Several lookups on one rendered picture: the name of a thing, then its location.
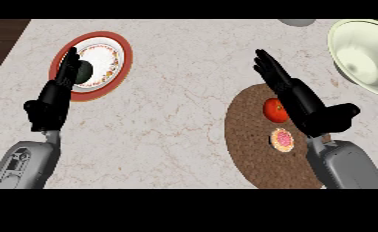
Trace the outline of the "white floral-rimmed plate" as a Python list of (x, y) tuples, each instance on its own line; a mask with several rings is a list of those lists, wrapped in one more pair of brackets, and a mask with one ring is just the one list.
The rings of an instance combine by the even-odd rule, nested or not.
[(87, 93), (102, 89), (114, 81), (124, 65), (124, 50), (109, 37), (91, 37), (81, 40), (74, 47), (80, 59), (93, 66), (93, 75), (86, 83), (74, 85), (72, 91)]

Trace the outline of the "grey round object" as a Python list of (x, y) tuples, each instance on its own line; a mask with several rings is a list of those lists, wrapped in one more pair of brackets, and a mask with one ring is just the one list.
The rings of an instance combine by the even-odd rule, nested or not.
[(316, 19), (279, 19), (279, 21), (288, 26), (306, 27), (314, 23)]

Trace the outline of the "pale green bowl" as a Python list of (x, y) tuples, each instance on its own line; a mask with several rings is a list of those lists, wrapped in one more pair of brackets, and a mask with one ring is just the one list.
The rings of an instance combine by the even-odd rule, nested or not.
[(378, 95), (378, 20), (339, 20), (328, 32), (328, 50), (341, 76)]

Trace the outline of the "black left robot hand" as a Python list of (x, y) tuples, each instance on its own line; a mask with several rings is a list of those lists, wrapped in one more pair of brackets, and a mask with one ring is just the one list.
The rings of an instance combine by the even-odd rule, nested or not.
[(63, 126), (80, 66), (77, 48), (71, 47), (55, 79), (47, 81), (38, 98), (23, 103), (32, 132), (60, 130)]

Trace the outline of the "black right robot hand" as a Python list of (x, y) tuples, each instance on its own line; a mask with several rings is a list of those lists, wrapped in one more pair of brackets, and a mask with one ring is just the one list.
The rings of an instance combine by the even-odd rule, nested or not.
[(351, 127), (351, 120), (360, 109), (351, 104), (326, 107), (307, 84), (292, 78), (276, 59), (263, 50), (255, 50), (254, 70), (283, 105), (291, 121), (308, 137), (344, 132)]

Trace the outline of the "red round placemat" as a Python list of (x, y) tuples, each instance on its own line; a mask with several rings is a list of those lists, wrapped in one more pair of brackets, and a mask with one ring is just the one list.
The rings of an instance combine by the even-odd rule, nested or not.
[(94, 31), (78, 36), (60, 49), (50, 63), (49, 78), (57, 73), (63, 56), (71, 47), (77, 48), (80, 59), (93, 66), (86, 83), (75, 84), (71, 100), (86, 102), (103, 97), (122, 83), (133, 64), (133, 51), (125, 38), (109, 31)]

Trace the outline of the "red tomato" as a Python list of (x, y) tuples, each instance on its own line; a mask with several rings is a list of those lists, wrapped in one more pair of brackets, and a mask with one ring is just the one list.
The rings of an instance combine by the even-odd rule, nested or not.
[(277, 98), (269, 98), (263, 105), (263, 114), (275, 123), (283, 123), (289, 116)]

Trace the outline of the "pink-frosted cupcake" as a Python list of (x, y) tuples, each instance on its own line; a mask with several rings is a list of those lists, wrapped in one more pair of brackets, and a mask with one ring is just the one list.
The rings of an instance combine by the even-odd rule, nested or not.
[(288, 130), (276, 128), (272, 131), (270, 137), (272, 147), (282, 153), (288, 153), (294, 149), (294, 138)]

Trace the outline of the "dark green avocado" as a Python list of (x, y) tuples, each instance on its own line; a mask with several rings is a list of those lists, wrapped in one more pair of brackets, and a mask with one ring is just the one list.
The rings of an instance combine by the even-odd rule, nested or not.
[(75, 83), (77, 84), (86, 83), (88, 81), (91, 75), (93, 75), (93, 66), (88, 61), (81, 60), (81, 64), (80, 64), (78, 72), (77, 72)]

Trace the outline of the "brown round placemat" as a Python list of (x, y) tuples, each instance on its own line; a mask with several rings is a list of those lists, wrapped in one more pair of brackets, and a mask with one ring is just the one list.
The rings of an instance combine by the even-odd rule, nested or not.
[[(266, 84), (252, 85), (235, 96), (224, 117), (227, 151), (238, 170), (257, 188), (320, 189), (306, 159), (307, 137), (291, 120), (273, 123), (263, 104), (276, 95)], [(283, 128), (294, 138), (294, 149), (280, 152), (270, 145), (270, 134)]]

